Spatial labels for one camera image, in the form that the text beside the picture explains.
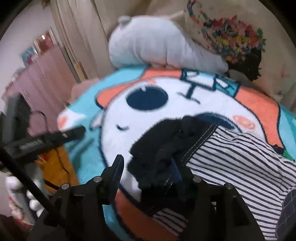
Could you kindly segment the navy striped kids pants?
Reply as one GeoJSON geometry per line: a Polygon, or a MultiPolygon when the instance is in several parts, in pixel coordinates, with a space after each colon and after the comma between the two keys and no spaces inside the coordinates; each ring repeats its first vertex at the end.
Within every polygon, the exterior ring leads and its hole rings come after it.
{"type": "Polygon", "coordinates": [[[186,116],[157,123],[129,153],[130,196],[179,239],[188,219],[172,160],[210,184],[233,184],[264,240],[295,240],[295,160],[285,147],[186,116]]]}

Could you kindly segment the white-gloved left hand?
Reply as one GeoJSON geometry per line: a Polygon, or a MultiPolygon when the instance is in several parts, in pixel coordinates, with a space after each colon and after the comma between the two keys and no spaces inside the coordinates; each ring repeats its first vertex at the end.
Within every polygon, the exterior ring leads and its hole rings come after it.
{"type": "MultiPolygon", "coordinates": [[[[48,198],[41,168],[36,163],[29,163],[25,165],[24,170],[34,184],[48,198]]],[[[27,224],[34,225],[44,210],[43,206],[29,192],[27,187],[10,172],[6,177],[5,185],[14,204],[21,209],[20,211],[14,209],[13,214],[16,214],[17,218],[20,217],[27,224]]]]}

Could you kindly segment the pink wardrobe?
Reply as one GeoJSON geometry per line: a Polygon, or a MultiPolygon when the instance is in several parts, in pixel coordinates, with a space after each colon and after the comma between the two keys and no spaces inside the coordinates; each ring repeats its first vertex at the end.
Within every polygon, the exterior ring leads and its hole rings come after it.
{"type": "Polygon", "coordinates": [[[31,110],[45,114],[49,130],[57,130],[57,116],[71,97],[71,90],[77,83],[62,50],[55,45],[16,77],[16,80],[2,94],[8,103],[9,97],[22,94],[31,110]]]}

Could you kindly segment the turquoise cartoon character blanket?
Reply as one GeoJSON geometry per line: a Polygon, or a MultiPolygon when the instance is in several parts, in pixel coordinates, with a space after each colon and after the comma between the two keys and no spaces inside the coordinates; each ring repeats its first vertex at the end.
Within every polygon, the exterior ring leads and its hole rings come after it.
{"type": "Polygon", "coordinates": [[[230,130],[254,133],[285,147],[295,160],[295,114],[265,94],[218,74],[153,67],[123,68],[88,88],[60,112],[58,128],[83,125],[80,142],[66,145],[84,184],[122,155],[125,167],[115,202],[105,207],[109,228],[121,240],[179,240],[146,214],[129,192],[130,148],[163,120],[197,118],[230,130]]]}

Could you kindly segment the beige curtain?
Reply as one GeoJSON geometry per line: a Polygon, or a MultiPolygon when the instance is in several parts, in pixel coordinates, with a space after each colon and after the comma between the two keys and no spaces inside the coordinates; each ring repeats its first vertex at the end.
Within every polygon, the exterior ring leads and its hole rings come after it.
{"type": "Polygon", "coordinates": [[[164,1],[51,1],[53,19],[72,63],[85,78],[114,72],[108,39],[120,16],[152,15],[164,1]]]}

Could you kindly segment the beige floral print cushion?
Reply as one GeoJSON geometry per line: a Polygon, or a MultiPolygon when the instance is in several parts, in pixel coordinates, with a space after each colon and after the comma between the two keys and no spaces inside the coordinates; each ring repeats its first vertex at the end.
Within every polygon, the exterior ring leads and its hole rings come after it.
{"type": "Polygon", "coordinates": [[[260,1],[187,1],[185,22],[193,40],[228,63],[231,78],[278,102],[295,84],[295,46],[260,1]]]}

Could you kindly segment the grey plush pillow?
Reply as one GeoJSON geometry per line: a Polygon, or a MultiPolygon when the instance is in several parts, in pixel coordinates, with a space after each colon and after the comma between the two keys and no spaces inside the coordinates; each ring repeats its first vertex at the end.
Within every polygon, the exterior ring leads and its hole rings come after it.
{"type": "Polygon", "coordinates": [[[108,48],[117,68],[151,64],[216,74],[228,71],[220,55],[194,42],[181,27],[164,17],[120,16],[108,48]]]}

